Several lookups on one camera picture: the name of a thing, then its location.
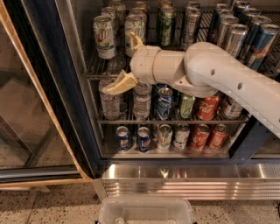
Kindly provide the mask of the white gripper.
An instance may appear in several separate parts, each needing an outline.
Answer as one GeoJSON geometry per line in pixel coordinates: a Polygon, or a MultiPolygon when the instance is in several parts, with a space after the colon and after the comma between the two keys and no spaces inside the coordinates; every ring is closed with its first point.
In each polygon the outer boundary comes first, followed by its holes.
{"type": "Polygon", "coordinates": [[[126,73],[122,70],[114,82],[101,90],[106,95],[122,94],[134,88],[138,82],[156,84],[153,75],[153,64],[161,48],[144,45],[143,41],[133,31],[129,33],[129,38],[130,48],[135,52],[129,64],[131,73],[126,73]]]}

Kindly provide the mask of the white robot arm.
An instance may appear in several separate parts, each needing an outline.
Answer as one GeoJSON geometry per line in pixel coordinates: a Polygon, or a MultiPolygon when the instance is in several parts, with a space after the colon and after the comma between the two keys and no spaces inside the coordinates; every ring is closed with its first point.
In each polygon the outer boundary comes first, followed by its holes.
{"type": "Polygon", "coordinates": [[[144,45],[130,34],[134,54],[130,72],[102,89],[119,95],[138,83],[167,84],[187,95],[205,98],[221,91],[233,98],[267,129],[280,137],[280,83],[258,73],[229,53],[208,42],[191,45],[186,51],[163,50],[144,45]]]}

